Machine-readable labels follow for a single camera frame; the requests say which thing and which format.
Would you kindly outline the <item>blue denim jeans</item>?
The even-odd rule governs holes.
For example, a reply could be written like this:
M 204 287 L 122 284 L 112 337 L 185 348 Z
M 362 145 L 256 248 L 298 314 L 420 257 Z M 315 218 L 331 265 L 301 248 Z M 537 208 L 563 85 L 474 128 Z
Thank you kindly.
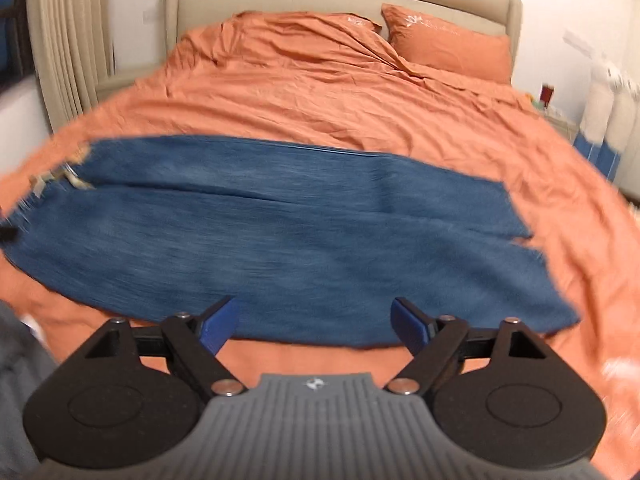
M 81 304 L 158 322 L 231 296 L 240 338 L 352 348 L 396 342 L 398 297 L 481 328 L 578 321 L 498 182 L 231 136 L 90 148 L 94 190 L 27 194 L 1 222 L 9 262 Z

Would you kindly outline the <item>khaki webbing belt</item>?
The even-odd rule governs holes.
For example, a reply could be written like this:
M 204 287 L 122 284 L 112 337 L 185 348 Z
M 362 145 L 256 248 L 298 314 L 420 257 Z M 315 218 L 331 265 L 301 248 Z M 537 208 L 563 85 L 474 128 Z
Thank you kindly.
M 81 144 L 58 166 L 31 176 L 28 196 L 34 200 L 43 200 L 57 192 L 94 190 L 96 187 L 82 178 L 77 171 L 77 168 L 88 160 L 90 154 L 90 145 L 88 143 Z

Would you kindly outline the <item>orange duvet cover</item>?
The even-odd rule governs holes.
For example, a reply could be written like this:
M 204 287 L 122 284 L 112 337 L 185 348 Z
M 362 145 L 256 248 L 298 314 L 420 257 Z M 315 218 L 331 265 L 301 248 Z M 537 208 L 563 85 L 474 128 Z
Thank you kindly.
M 389 152 L 501 181 L 580 315 L 550 342 L 608 411 L 594 463 L 612 479 L 638 471 L 638 224 L 524 93 L 410 63 L 359 16 L 245 12 L 187 32 L 154 73 L 58 130 L 2 179 L 1 209 L 93 140 L 177 133 Z

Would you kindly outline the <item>red cup on nightstand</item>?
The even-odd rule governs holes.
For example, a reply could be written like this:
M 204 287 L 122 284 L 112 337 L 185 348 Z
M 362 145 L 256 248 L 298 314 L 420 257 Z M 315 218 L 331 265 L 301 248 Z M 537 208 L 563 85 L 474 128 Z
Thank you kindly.
M 541 92 L 539 96 L 539 102 L 543 108 L 547 108 L 551 102 L 552 96 L 554 93 L 554 87 L 552 84 L 543 84 L 541 87 Z

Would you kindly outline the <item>orange pillow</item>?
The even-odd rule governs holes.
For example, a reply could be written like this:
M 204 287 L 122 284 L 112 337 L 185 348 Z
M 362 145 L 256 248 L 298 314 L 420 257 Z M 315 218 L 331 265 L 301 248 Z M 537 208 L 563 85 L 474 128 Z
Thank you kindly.
M 390 44 L 411 63 L 510 84 L 512 56 L 506 35 L 486 35 L 431 14 L 382 5 Z

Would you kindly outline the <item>beige pleated curtain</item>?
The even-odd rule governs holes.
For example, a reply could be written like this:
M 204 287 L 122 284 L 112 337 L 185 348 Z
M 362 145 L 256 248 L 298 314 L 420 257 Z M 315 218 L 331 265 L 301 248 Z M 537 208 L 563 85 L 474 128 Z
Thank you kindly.
M 110 0 L 26 0 L 32 56 L 51 128 L 99 102 L 114 72 Z

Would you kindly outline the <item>white wall switch plate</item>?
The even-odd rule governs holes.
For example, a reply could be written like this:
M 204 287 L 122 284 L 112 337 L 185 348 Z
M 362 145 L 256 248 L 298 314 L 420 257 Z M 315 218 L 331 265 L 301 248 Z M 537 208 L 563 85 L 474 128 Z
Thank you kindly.
M 149 8 L 143 11 L 142 21 L 144 24 L 154 23 L 158 20 L 157 8 Z

